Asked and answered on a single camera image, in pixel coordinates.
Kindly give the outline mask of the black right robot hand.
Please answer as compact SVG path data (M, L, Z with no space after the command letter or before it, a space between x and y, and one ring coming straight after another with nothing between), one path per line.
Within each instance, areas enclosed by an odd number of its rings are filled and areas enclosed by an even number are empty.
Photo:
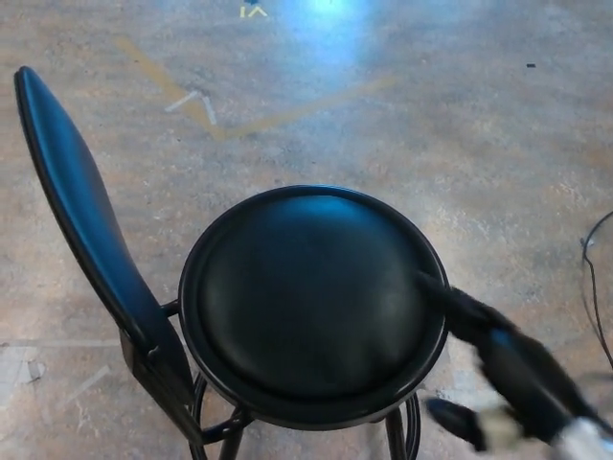
M494 308L455 287L418 273L426 304L438 308L448 329L476 350L479 367L505 400L477 411L440 398L425 401L433 420L478 452L509 449L523 439L548 445L580 422L597 435L597 414L548 350Z

